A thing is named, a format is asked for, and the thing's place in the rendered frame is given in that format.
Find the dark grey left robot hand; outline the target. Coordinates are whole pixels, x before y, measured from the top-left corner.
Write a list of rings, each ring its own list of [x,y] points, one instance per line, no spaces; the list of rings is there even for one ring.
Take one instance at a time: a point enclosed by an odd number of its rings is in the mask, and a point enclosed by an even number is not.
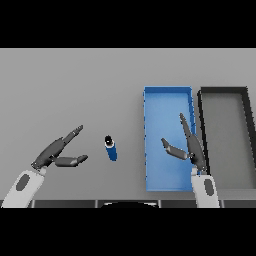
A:
[[[35,170],[39,170],[42,167],[49,167],[54,163],[57,167],[76,167],[80,163],[88,159],[87,155],[81,155],[79,157],[60,157],[64,148],[81,132],[83,126],[75,128],[65,138],[60,137],[49,144],[36,158],[31,166]]]

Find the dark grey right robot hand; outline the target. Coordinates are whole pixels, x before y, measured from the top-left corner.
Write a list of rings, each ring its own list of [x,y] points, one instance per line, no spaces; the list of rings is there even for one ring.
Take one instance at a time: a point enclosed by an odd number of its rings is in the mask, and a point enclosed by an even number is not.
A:
[[[165,151],[178,159],[186,160],[189,159],[193,165],[197,167],[197,169],[201,172],[207,171],[207,165],[205,156],[203,153],[202,146],[195,134],[193,134],[188,126],[186,118],[183,114],[180,114],[180,123],[183,127],[183,131],[186,137],[187,142],[187,149],[188,151],[185,152],[182,149],[174,147],[171,145],[165,138],[161,139],[163,147]]]

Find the blue bin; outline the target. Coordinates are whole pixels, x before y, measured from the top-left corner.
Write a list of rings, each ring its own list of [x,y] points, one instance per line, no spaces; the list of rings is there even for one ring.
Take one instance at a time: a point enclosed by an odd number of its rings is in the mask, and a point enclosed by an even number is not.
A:
[[[149,192],[191,192],[192,164],[169,155],[162,138],[174,147],[188,151],[180,123],[183,114],[190,131],[196,133],[194,103],[190,86],[145,86],[144,152],[146,190]]]

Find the dark grey bin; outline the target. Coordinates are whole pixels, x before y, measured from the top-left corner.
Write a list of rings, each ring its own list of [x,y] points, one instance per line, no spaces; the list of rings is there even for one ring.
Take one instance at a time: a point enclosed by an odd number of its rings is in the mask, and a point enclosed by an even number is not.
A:
[[[256,129],[247,87],[197,93],[207,170],[217,189],[256,189]]]

